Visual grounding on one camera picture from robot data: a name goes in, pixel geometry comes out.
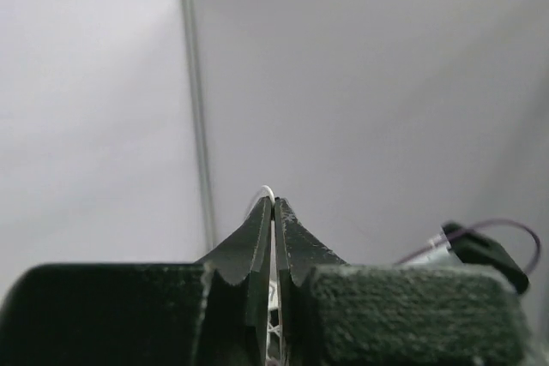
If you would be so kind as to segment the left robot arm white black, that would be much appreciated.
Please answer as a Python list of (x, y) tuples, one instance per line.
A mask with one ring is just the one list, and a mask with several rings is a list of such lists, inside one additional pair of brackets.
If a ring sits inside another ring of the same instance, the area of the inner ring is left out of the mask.
[(286, 199), (263, 198), (203, 262), (211, 275), (198, 365), (265, 364), (271, 276), (285, 365), (535, 361), (520, 307), (528, 276), (499, 243), (454, 222), (396, 264), (353, 265)]

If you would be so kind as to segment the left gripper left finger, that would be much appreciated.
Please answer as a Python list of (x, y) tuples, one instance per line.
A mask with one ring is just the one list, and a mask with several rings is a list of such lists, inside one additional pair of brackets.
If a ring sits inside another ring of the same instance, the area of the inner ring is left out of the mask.
[(242, 225), (199, 261), (213, 270), (197, 365), (266, 360), (273, 205), (265, 196)]

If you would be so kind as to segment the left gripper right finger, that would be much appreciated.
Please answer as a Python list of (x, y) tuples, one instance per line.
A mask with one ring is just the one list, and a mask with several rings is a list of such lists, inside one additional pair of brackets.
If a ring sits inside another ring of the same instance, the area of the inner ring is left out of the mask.
[(300, 223), (285, 198), (275, 200), (274, 237), (281, 363), (318, 365), (319, 320), (317, 304), (311, 296), (311, 278), (320, 265), (345, 265), (347, 262)]

